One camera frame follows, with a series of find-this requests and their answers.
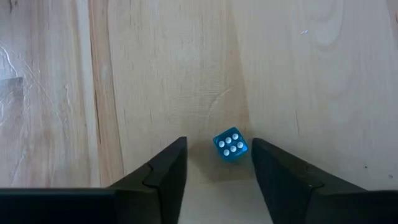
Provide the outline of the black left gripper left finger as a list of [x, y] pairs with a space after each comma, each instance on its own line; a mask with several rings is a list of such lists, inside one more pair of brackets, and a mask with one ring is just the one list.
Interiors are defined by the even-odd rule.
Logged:
[[187, 181], [187, 138], [179, 137], [114, 190], [117, 223], [177, 224]]

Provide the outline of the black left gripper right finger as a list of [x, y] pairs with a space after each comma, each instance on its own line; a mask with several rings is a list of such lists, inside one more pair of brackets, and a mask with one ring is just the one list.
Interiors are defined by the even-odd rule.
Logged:
[[260, 138], [252, 140], [251, 158], [274, 223], [304, 223], [318, 189], [331, 194], [366, 191]]

